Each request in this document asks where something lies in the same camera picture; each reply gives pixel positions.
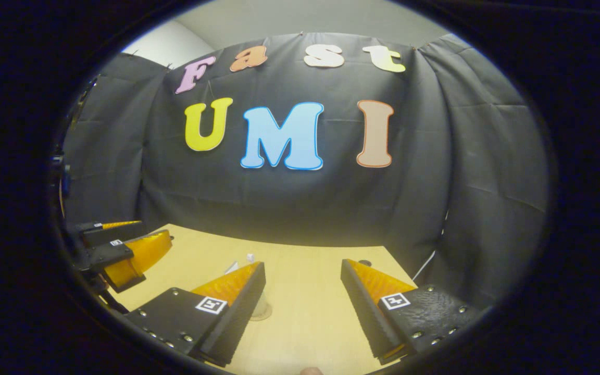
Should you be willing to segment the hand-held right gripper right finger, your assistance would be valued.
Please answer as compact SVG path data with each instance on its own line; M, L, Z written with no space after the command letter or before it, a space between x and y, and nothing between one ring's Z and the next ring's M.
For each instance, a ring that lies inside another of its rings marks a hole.
M427 351L481 317L438 285L414 286L352 259L341 263L341 282L381 365Z

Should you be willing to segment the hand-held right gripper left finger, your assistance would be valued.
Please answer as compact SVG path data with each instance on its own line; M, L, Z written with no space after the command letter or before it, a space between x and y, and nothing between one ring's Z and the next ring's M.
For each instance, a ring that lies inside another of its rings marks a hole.
M124 317L176 352L224 367L265 284L264 262L256 261L191 291L169 288Z

